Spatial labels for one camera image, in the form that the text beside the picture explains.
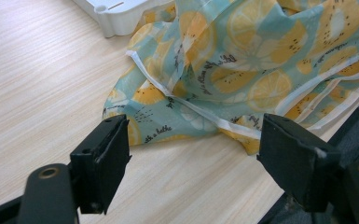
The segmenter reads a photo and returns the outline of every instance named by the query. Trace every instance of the white plastic tray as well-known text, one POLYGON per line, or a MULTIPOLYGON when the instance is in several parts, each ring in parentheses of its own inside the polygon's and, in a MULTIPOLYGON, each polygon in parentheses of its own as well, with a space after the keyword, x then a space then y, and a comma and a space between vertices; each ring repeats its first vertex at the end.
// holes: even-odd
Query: white plastic tray
POLYGON ((105 37, 129 35, 142 13, 173 0, 74 0, 101 26, 105 37))

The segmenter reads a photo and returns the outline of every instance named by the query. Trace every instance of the table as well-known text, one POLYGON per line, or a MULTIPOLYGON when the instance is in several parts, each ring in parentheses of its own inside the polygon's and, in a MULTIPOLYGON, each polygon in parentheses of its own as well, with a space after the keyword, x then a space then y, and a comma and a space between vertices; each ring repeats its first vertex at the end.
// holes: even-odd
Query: table
MULTIPOLYGON (((131 62, 129 39, 104 38, 70 0, 0 1, 0 204, 22 195, 34 169, 68 163, 99 124, 131 62)), ((257 223, 283 193, 223 134, 131 154, 107 216, 81 223, 257 223)))

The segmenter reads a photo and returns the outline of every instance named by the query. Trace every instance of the white plastic object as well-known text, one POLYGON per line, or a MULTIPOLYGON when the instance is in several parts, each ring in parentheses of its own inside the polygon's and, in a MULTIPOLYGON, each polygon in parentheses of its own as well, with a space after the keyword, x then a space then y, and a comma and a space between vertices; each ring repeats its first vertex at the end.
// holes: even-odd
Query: white plastic object
POLYGON ((142 13, 173 0, 74 0, 95 19, 105 37, 131 34, 142 13))

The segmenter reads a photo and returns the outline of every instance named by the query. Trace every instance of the wooden table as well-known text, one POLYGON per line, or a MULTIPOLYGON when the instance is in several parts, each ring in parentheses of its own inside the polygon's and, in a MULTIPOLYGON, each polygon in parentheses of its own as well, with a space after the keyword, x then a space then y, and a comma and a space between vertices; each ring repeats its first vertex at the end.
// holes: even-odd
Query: wooden table
MULTIPOLYGON (((0 1, 0 203, 34 169, 69 162, 130 64, 128 41, 104 38, 70 0, 0 1)), ((107 216, 81 223, 257 223, 283 193, 223 134, 131 154, 107 216)))

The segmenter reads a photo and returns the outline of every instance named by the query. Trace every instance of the fruit print fabric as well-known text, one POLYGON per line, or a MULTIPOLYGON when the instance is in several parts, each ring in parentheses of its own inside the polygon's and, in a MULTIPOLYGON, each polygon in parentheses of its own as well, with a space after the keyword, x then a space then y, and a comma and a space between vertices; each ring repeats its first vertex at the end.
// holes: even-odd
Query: fruit print fabric
POLYGON ((359 1, 177 0, 139 24, 104 105, 131 145, 220 132, 254 154, 264 113, 317 133, 359 99, 359 1))

